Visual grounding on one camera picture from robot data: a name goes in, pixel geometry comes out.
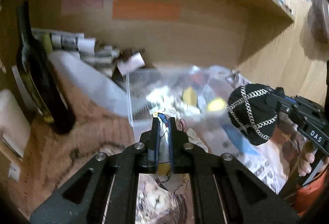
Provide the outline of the person's right hand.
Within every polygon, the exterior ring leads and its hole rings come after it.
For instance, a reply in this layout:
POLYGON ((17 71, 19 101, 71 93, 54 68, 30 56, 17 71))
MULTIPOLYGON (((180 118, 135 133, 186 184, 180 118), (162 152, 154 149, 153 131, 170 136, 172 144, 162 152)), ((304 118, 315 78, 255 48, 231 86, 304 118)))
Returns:
POLYGON ((304 177, 307 174, 311 173, 311 164, 315 160, 315 154, 313 153, 313 144, 311 142, 307 142, 302 151, 299 154, 298 158, 298 173, 300 176, 304 177))

